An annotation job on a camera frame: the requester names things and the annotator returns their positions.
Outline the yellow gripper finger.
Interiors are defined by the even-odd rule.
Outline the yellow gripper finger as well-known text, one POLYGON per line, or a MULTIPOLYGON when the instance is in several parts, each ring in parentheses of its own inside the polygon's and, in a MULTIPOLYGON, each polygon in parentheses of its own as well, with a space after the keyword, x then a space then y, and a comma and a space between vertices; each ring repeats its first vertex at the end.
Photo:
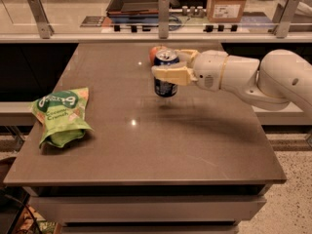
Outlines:
POLYGON ((175 51, 180 61, 184 61, 187 66, 192 66, 195 58, 199 55, 197 50, 176 50, 175 51))
POLYGON ((151 68, 153 76, 163 82, 168 82, 180 86, 188 86, 192 82, 196 82, 197 78, 191 68, 183 67, 162 67, 153 66, 151 68))

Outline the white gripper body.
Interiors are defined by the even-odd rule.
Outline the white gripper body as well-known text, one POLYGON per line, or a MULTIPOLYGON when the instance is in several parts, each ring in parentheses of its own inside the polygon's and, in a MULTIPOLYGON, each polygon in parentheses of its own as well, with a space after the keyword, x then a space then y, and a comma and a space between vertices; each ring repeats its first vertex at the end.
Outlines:
POLYGON ((227 57, 228 54, 222 51, 209 50, 200 53, 193 63, 196 85, 204 90, 219 91, 221 70, 227 57))

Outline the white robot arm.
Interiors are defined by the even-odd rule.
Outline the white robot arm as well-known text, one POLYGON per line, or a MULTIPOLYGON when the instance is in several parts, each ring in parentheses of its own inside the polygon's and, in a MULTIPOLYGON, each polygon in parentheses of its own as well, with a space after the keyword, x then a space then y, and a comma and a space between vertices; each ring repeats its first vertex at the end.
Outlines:
POLYGON ((288 50, 274 50, 263 59, 231 56, 224 51, 177 50, 180 61, 153 65, 153 76, 180 86, 225 91, 243 102, 271 111, 290 103, 312 117, 312 65, 288 50))

